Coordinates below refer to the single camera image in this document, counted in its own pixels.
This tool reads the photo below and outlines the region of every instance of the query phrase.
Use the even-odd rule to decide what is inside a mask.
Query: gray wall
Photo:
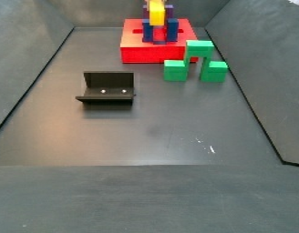
[[[73,25],[44,0],[0,0],[0,125]]]
[[[299,6],[231,0],[205,28],[282,159],[299,164]]]
[[[143,0],[48,0],[76,26],[123,26],[125,18],[140,18]],[[175,15],[193,26],[204,26],[230,0],[169,0]]]

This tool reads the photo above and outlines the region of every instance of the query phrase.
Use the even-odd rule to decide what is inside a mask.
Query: bin floor
[[[185,82],[165,82],[161,64],[121,64],[120,36],[120,28],[73,31],[0,130],[0,165],[279,164],[232,76],[201,83],[197,62]],[[85,71],[133,72],[132,107],[74,100]]]

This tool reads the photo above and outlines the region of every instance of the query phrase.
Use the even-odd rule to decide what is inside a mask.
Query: white speck
[[[214,149],[212,149],[212,146],[211,146],[211,152],[212,152],[212,154],[215,154],[215,151],[214,151]]]

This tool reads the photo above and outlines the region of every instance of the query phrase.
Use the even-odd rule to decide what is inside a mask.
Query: red block
[[[179,19],[177,42],[153,45],[143,42],[143,20],[127,19],[120,43],[123,63],[163,63],[164,60],[183,60],[185,40],[197,40],[187,19]]]

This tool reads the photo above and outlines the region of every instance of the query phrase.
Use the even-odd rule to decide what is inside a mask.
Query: yellow block
[[[149,25],[164,25],[164,3],[161,0],[149,1]]]

